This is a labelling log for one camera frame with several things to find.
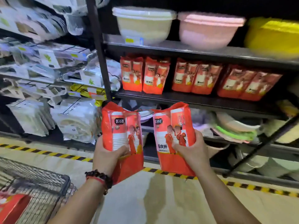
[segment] floor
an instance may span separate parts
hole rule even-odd
[[[65,147],[0,138],[1,144],[18,145],[59,153],[92,158],[92,152],[66,149]],[[0,148],[0,156],[28,165],[67,174],[76,187],[84,181],[84,172],[92,163]],[[160,168],[157,164],[144,163],[145,167]],[[299,189],[267,185],[235,178],[229,181],[299,192]],[[249,189],[229,187],[237,198],[262,224],[298,223],[299,198],[275,195]],[[92,224],[167,224],[211,223],[215,219],[209,209],[203,190],[197,180],[185,180],[145,171],[115,185],[99,206]]]

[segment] hand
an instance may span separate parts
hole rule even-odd
[[[100,136],[95,145],[92,169],[111,177],[119,157],[129,153],[129,146],[123,145],[116,151],[108,151],[103,146],[103,136]]]
[[[207,146],[204,143],[202,133],[195,130],[196,142],[190,147],[173,144],[174,150],[178,151],[184,158],[191,169],[196,172],[202,168],[210,167]]]

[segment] pink plastic basin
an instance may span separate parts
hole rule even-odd
[[[197,49],[219,49],[231,41],[245,19],[223,14],[180,12],[180,40]]]

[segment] shopping cart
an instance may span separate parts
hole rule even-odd
[[[31,196],[16,224],[47,223],[76,190],[67,175],[0,157],[0,191]]]

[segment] yellow and black warning tape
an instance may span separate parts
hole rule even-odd
[[[35,149],[35,148],[20,147],[20,146],[17,146],[17,145],[0,144],[0,147],[9,148],[9,149],[12,149],[12,150],[42,154],[42,155],[46,155],[46,156],[54,156],[54,157],[65,158],[65,159],[79,160],[79,161],[83,161],[83,162],[90,162],[90,163],[93,162],[92,158],[87,158],[87,157],[83,157],[83,156],[74,156],[74,155],[63,154],[63,153],[58,153],[58,152],[44,151],[44,150],[39,150],[39,149]],[[183,174],[170,173],[170,172],[162,171],[162,170],[155,169],[155,168],[145,167],[143,169],[143,171],[162,174],[162,175],[168,175],[168,176],[173,176],[173,177],[179,177],[179,178],[182,178],[182,179],[198,180],[198,178],[195,177],[195,176],[187,176],[187,175],[183,175]],[[249,189],[249,190],[252,190],[252,191],[260,191],[260,192],[264,192],[264,193],[272,193],[272,194],[277,194],[277,195],[283,195],[283,196],[290,196],[290,197],[299,198],[299,193],[296,193],[296,192],[289,192],[289,191],[284,191],[284,190],[272,189],[272,188],[257,186],[257,185],[252,185],[252,184],[231,182],[231,181],[227,181],[225,179],[222,179],[222,181],[227,186],[232,186],[232,187],[237,187],[237,188]]]

